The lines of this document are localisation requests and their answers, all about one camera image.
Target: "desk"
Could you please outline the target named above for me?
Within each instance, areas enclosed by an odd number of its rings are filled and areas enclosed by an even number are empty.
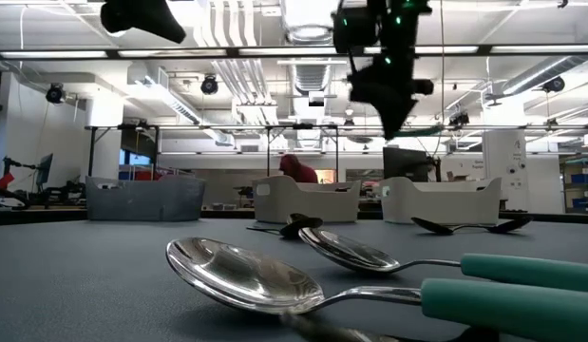
[[[181,280],[164,255],[175,238],[213,238],[280,258],[313,276],[326,295],[359,285],[419,287],[425,277],[467,278],[458,269],[438,266],[362,277],[302,242],[245,230],[251,223],[204,218],[0,226],[0,342],[302,341],[274,317],[225,307]],[[532,222],[518,235],[469,230],[452,237],[380,220],[326,227],[400,261],[489,253],[588,262],[584,224]],[[447,341],[465,329],[394,303],[352,300],[316,314],[337,325],[428,341]],[[502,341],[522,340],[504,336]]]

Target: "monitor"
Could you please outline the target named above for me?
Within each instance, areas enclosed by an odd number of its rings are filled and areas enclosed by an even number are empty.
[[[43,184],[48,182],[48,173],[50,172],[50,165],[53,163],[53,154],[49,154],[48,156],[44,156],[37,167],[36,173],[36,185],[39,186],[39,189]]]
[[[407,177],[412,181],[428,181],[427,152],[396,147],[382,149],[385,180]]]

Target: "gray plastic basket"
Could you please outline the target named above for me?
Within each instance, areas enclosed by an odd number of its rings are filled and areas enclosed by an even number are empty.
[[[186,221],[200,217],[205,180],[164,176],[158,181],[86,178],[88,219]]]

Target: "red shirt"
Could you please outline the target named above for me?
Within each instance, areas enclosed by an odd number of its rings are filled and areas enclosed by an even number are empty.
[[[294,155],[283,156],[279,170],[283,171],[285,176],[293,178],[295,182],[319,183],[314,170],[302,164]]]

